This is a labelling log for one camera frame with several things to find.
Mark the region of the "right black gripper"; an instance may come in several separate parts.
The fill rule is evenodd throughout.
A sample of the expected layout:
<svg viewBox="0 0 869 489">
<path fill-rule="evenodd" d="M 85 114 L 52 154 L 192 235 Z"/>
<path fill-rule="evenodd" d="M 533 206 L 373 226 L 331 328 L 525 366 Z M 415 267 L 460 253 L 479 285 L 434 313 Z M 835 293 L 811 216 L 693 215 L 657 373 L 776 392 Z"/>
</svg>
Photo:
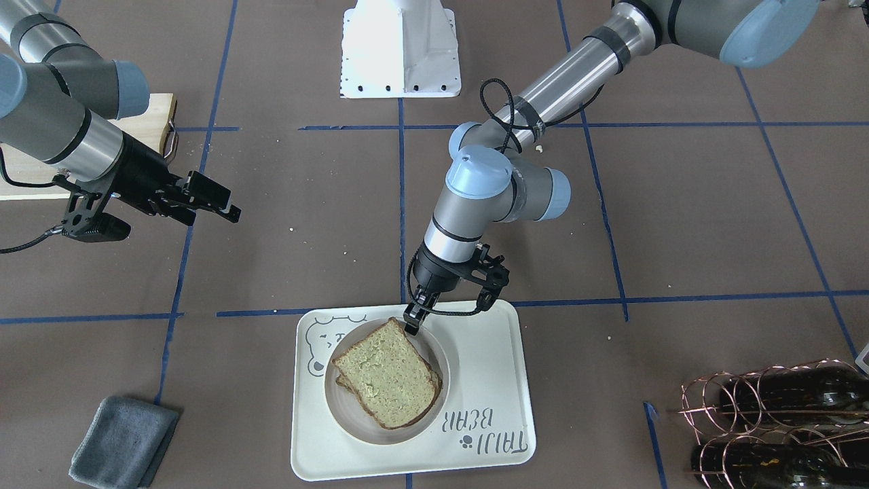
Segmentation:
<svg viewBox="0 0 869 489">
<path fill-rule="evenodd" d="M 178 205 L 167 197 L 180 197 L 180 189 L 176 186 L 180 177 L 170 173 L 160 153 L 126 132 L 122 134 L 122 148 L 115 170 L 113 193 L 141 213 L 157 215 L 150 207 L 149 199 Z M 187 174 L 183 194 L 193 209 L 210 211 L 231 223 L 240 220 L 241 209 L 232 204 L 230 190 L 198 171 Z"/>
</svg>

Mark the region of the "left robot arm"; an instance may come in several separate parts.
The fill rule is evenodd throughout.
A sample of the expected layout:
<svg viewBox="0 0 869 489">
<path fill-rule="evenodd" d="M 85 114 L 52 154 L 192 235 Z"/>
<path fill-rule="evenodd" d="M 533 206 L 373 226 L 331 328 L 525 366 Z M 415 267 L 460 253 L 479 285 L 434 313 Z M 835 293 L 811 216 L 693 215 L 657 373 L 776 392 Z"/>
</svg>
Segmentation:
<svg viewBox="0 0 869 489">
<path fill-rule="evenodd" d="M 470 315 L 489 310 L 508 285 L 503 257 L 482 236 L 493 222 L 556 219 L 571 188 L 558 170 L 537 167 L 522 151 L 547 129 L 574 117 L 634 59 L 673 44 L 723 64 L 756 69 L 786 53 L 807 30 L 817 1 L 618 1 L 610 18 L 484 122 L 459 125 L 452 158 L 423 241 L 409 262 L 415 279 L 403 313 L 415 335 L 437 315 L 439 297 L 460 281 L 480 286 Z"/>
</svg>

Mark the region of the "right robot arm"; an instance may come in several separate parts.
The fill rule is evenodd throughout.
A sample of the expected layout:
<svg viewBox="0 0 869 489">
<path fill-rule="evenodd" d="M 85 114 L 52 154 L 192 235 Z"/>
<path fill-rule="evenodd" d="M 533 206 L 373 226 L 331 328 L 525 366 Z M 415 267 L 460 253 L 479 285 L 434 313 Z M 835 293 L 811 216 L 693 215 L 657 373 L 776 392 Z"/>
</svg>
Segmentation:
<svg viewBox="0 0 869 489">
<path fill-rule="evenodd" d="M 226 187 L 192 171 L 174 175 L 164 156 L 115 120 L 142 115 L 150 89 L 133 62 L 103 58 L 40 1 L 1 3 L 2 142 L 61 174 L 71 192 L 69 232 L 111 223 L 112 195 L 147 215 L 192 225 L 196 211 L 237 222 Z"/>
</svg>

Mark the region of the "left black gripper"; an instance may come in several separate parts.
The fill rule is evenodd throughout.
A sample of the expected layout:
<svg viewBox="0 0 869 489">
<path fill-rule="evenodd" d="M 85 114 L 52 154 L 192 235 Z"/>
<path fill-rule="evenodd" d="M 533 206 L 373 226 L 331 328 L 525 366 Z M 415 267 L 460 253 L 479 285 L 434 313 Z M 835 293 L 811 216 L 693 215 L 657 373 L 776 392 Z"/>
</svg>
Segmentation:
<svg viewBox="0 0 869 489">
<path fill-rule="evenodd" d="M 469 253 L 459 259 L 443 259 L 433 253 L 425 242 L 420 244 L 413 263 L 413 278 L 417 285 L 403 313 L 404 331 L 407 334 L 418 334 L 428 313 L 437 310 L 441 293 L 456 290 L 460 275 L 453 272 L 452 268 L 468 261 Z"/>
</svg>

